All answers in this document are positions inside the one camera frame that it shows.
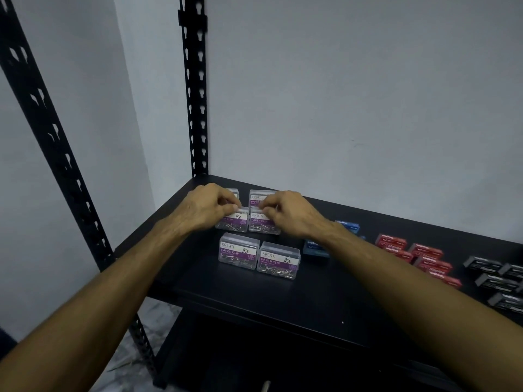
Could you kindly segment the person's left hand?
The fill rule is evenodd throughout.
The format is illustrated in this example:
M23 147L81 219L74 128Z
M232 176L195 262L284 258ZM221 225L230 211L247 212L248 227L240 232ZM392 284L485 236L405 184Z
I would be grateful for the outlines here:
M241 202L232 191L216 183L199 185L167 217L168 225L180 236L209 229L225 217L223 205L226 203Z

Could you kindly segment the person's right hand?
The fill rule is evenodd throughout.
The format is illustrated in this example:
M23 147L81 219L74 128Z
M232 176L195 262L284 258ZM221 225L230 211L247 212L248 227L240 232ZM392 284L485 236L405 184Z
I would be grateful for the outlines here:
M316 243L323 241L326 233L338 225L325 218L299 192L277 191L268 195L259 205L279 205L280 216L269 217L283 232L309 239Z

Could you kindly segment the clear paperclip box purple label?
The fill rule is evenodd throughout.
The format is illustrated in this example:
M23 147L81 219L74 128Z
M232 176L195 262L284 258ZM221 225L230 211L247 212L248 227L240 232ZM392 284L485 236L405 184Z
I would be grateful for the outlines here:
M238 211L223 217L216 225L216 229L233 232L247 232L250 218L250 208L240 207Z
M276 226L275 222L265 216L262 210L256 206L250 207L248 231L268 235L281 234L281 230Z

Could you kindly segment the person's right forearm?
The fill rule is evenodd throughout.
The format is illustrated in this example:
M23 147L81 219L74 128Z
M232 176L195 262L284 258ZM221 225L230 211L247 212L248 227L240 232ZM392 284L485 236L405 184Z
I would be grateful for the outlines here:
M523 392L523 327L325 221L310 234L462 388Z

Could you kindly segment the person's left forearm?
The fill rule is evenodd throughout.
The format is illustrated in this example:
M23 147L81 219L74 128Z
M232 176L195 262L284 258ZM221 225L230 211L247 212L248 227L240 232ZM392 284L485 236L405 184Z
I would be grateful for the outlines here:
M170 255L196 229L167 217L0 361L0 392L89 392Z

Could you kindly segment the group of clear paperclip boxes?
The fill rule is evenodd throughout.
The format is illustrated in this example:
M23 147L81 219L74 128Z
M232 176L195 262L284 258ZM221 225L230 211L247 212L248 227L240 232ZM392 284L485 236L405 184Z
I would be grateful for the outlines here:
M268 195L275 193L274 190L250 190L247 206L244 207L258 207L258 204ZM247 236L248 232L224 230L224 234L219 240L219 262L248 270L256 270L274 277L294 280L301 261L300 250Z

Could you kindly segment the black rack shelf board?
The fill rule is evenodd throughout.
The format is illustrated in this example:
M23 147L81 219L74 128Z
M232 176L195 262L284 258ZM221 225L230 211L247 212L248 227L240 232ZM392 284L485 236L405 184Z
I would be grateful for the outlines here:
M309 198L330 219L356 222L367 241L393 232L409 243L442 249L462 282L461 291L485 303L487 290L463 267L469 255L523 265L523 244L384 215ZM289 280L219 263L223 231L212 228L188 238L156 277L149 296L227 321L282 331L340 349L399 359L397 368L438 392L462 392L384 313L335 260L303 256Z

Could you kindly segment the black lower rack shelf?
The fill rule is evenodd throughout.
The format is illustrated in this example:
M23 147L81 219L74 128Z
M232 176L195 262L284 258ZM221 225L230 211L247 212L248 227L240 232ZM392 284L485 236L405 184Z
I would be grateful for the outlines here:
M183 309L154 385L184 392L446 392L374 356Z

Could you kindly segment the grey staples box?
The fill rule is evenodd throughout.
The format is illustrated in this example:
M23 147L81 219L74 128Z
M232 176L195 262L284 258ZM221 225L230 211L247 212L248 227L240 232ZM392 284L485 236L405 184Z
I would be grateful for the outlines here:
M496 274L499 272L499 270L503 267L504 263L481 258L477 256L470 256L467 258L467 260L463 263L463 266L470 270L477 270L483 273L489 273L489 274Z
M487 303L493 308L523 314L523 297L496 293L487 300Z
M503 278L512 278L523 281L523 265L505 263L499 270L498 274Z
M505 294L515 294L523 289L523 282L517 282L515 280L487 273L480 275L474 283L477 287L497 290Z

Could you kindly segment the black perforated rack post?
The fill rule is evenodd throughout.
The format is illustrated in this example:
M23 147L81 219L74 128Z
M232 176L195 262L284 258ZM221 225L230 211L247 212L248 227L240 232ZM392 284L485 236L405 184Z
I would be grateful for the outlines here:
M16 340L154 210L114 0L0 0L0 327Z
M178 22L184 52L187 119L193 178L209 174L209 125L206 84L205 0L179 0Z

